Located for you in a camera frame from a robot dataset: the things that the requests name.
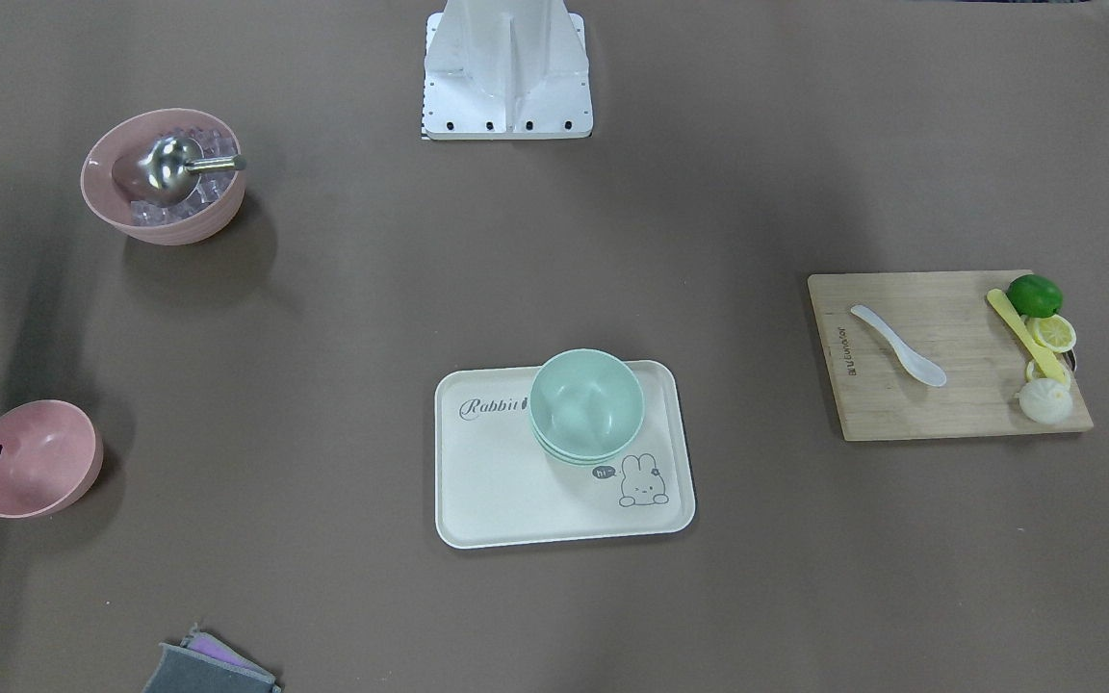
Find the small pink bowl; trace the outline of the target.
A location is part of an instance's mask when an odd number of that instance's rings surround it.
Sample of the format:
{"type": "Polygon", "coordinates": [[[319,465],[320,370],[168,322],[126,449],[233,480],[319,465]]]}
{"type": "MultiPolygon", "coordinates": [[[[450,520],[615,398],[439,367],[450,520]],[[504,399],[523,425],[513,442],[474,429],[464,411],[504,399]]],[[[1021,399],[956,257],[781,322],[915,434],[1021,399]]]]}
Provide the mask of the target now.
{"type": "Polygon", "coordinates": [[[32,400],[0,417],[0,518],[52,516],[83,497],[104,462],[104,440],[83,409],[32,400]]]}

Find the white plastic spoon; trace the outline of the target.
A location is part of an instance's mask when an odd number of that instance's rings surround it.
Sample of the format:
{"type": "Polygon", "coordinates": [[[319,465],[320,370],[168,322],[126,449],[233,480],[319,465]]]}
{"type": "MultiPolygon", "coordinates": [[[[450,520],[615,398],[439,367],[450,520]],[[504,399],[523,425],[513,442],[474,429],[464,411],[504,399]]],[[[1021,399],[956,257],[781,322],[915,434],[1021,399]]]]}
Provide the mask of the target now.
{"type": "Polygon", "coordinates": [[[920,351],[916,351],[908,346],[905,339],[902,339],[901,335],[891,327],[888,322],[882,319],[879,313],[871,310],[865,304],[854,304],[853,307],[849,307],[849,313],[857,317],[859,322],[867,324],[868,327],[876,330],[881,335],[881,338],[889,344],[901,367],[910,375],[910,378],[914,378],[918,383],[924,383],[925,386],[933,387],[933,389],[940,389],[949,381],[946,371],[943,371],[943,368],[938,364],[925,358],[925,356],[920,355],[920,351]]]}

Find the large pink bowl with ice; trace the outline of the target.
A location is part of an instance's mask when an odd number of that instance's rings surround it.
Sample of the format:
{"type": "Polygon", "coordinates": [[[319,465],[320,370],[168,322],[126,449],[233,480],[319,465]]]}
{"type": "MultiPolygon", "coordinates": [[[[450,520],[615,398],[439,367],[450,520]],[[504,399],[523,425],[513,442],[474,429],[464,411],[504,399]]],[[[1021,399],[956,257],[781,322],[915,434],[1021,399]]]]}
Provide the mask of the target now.
{"type": "Polygon", "coordinates": [[[244,205],[245,161],[228,123],[167,108],[111,128],[81,162],[87,206],[138,241],[179,246],[228,227],[244,205]]]}

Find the grey folded cloth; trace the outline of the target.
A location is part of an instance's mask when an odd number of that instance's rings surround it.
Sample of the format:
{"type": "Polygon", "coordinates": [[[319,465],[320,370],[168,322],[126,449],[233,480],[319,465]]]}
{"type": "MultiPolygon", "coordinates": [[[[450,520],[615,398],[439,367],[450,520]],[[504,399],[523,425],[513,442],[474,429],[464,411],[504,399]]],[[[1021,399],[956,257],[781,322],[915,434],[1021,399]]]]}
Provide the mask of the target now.
{"type": "Polygon", "coordinates": [[[266,667],[199,626],[176,644],[162,642],[157,667],[144,692],[281,692],[279,680],[266,667]]]}

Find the metal ice scoop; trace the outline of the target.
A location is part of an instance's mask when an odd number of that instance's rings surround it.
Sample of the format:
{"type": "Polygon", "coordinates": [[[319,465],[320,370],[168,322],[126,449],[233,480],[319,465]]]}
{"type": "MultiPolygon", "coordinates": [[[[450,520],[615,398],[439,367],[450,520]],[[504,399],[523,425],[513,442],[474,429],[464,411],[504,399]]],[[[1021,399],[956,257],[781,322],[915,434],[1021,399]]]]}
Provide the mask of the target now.
{"type": "Polygon", "coordinates": [[[111,175],[128,200],[170,207],[189,197],[203,174],[244,169],[241,154],[212,157],[193,137],[165,136],[141,152],[118,157],[111,175]]]}

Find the cream rabbit tray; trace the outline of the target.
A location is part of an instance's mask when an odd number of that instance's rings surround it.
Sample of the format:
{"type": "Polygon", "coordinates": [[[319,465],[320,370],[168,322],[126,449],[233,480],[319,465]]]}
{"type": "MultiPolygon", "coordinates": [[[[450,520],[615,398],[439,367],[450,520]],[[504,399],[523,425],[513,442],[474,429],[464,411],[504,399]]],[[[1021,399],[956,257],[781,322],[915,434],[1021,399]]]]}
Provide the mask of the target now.
{"type": "Polygon", "coordinates": [[[536,368],[451,371],[434,394],[434,524],[460,550],[679,532],[696,513],[674,374],[631,363],[647,416],[615,459],[552,459],[529,425],[536,368]]]}

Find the stacked green bowls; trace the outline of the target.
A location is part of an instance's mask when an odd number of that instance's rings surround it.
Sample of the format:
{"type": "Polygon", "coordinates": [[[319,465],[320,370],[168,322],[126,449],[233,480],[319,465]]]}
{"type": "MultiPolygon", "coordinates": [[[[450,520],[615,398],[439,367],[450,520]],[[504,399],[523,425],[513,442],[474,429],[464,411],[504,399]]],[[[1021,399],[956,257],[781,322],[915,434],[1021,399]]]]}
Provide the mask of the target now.
{"type": "Polygon", "coordinates": [[[633,444],[647,416],[637,374],[608,351],[560,351],[529,385],[529,428],[558,462],[593,466],[633,444]]]}

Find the yellow plastic knife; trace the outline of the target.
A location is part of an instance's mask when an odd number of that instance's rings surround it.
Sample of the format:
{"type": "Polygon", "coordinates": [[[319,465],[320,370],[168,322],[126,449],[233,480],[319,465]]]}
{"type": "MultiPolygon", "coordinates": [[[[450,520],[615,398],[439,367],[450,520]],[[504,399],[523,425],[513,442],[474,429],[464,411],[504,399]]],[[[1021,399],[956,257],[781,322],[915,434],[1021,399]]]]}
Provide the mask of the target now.
{"type": "Polygon", "coordinates": [[[1056,358],[1054,351],[1034,342],[1030,330],[1026,328],[1018,312],[1014,310],[1013,303],[1008,300],[1007,295],[998,288],[993,288],[987,291],[986,300],[989,302],[991,310],[997,313],[999,319],[1013,330],[1014,337],[1029,351],[1031,359],[1036,364],[1036,367],[1042,371],[1044,377],[1069,385],[1069,378],[1060,360],[1056,358]]]}

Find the green lime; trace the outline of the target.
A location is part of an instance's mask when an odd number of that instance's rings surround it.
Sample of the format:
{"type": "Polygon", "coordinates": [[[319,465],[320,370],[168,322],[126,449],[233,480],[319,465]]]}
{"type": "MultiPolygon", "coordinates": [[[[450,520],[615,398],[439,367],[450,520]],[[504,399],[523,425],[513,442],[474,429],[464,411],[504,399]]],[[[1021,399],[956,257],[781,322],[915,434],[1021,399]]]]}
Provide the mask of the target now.
{"type": "Polygon", "coordinates": [[[1018,315],[1030,319],[1048,319],[1059,315],[1064,306],[1064,293],[1054,281],[1038,273],[1026,273],[1017,277],[1005,291],[1018,315]]]}

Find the white steamed bun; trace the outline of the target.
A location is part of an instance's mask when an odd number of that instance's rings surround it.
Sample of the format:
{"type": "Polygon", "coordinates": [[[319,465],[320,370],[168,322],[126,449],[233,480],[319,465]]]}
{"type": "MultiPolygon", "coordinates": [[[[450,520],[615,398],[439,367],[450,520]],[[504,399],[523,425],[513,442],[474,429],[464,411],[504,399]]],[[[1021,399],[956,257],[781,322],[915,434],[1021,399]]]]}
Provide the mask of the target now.
{"type": "Polygon", "coordinates": [[[1069,419],[1074,412],[1070,387],[1054,378],[1036,378],[1025,383],[1016,400],[1021,412],[1034,422],[1054,425],[1069,419]]]}

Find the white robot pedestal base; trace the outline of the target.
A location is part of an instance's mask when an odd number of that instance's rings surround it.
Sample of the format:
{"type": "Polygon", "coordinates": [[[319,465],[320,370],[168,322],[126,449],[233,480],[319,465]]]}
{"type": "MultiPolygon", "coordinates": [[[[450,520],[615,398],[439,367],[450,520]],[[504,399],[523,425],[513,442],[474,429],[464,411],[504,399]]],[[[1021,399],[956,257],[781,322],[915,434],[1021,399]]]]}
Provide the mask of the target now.
{"type": "Polygon", "coordinates": [[[449,1],[426,20],[429,141],[590,137],[586,23],[563,1],[449,1]]]}

